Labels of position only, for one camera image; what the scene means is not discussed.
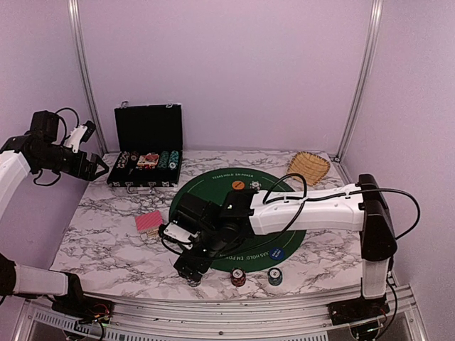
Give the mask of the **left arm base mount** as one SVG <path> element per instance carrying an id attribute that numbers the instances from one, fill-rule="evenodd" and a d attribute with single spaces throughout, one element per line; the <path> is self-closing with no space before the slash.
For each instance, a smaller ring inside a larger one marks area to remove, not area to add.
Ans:
<path id="1" fill-rule="evenodd" d="M 110 321 L 114 303 L 98 298 L 84 298 L 81 302 L 54 298 L 51 308 L 54 311 L 79 319 L 79 324 Z"/>

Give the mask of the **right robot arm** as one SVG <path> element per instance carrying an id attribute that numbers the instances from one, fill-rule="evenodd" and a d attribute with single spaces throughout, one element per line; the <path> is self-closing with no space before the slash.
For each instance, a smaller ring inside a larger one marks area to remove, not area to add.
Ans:
<path id="1" fill-rule="evenodd" d="M 179 275 L 199 282 L 216 258 L 238 249 L 247 238 L 323 228 L 359 233 L 362 295 L 353 301 L 352 311 L 359 318 L 369 317 L 385 295 L 397 251 L 389 208 L 370 174 L 332 190 L 234 188 L 220 205 L 184 193 L 163 235 L 182 248 L 174 264 Z"/>

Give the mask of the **blue small blind button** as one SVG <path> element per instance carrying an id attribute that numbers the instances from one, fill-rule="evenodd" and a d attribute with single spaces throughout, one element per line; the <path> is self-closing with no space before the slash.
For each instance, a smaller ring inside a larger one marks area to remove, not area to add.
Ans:
<path id="1" fill-rule="evenodd" d="M 285 258 L 285 251 L 281 247 L 275 247 L 269 250 L 269 257 L 274 261 L 281 261 Z"/>

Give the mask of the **white chips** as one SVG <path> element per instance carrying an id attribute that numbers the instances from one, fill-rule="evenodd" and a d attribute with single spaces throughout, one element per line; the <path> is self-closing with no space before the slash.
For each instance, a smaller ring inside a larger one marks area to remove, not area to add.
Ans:
<path id="1" fill-rule="evenodd" d="M 260 190 L 261 187 L 262 187 L 262 186 L 261 186 L 261 184 L 260 184 L 259 181 L 252 181 L 252 182 L 250 183 L 250 188 L 251 188 L 251 189 Z"/>

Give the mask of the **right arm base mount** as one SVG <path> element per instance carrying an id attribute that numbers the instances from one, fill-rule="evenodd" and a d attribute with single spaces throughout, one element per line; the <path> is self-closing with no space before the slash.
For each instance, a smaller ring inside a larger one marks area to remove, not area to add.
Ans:
<path id="1" fill-rule="evenodd" d="M 328 312 L 333 325 L 354 323 L 368 318 L 376 318 L 390 312 L 390 307 L 382 299 L 364 300 L 354 298 L 328 304 Z"/>

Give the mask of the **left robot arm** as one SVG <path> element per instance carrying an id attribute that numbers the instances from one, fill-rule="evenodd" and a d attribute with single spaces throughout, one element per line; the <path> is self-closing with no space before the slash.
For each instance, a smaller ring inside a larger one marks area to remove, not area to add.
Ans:
<path id="1" fill-rule="evenodd" d="M 82 194 L 82 181 L 94 181 L 109 168 L 96 154 L 81 149 L 96 126 L 78 121 L 68 129 L 61 111 L 33 114 L 30 128 L 9 138 L 1 147 L 1 295 L 47 297 L 53 310 L 68 315 L 97 318 L 109 312 L 109 301 L 83 293 L 77 275 L 49 270 L 60 235 L 75 209 L 75 200 L 63 189 L 61 176 Z"/>

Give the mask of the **orange big blind button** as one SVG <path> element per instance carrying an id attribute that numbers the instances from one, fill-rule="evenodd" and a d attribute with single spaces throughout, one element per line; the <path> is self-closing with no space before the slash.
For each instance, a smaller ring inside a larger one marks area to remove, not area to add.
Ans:
<path id="1" fill-rule="evenodd" d="M 242 190 L 245 188 L 245 183 L 242 182 L 241 180 L 235 180 L 232 182 L 232 188 L 234 190 Z"/>

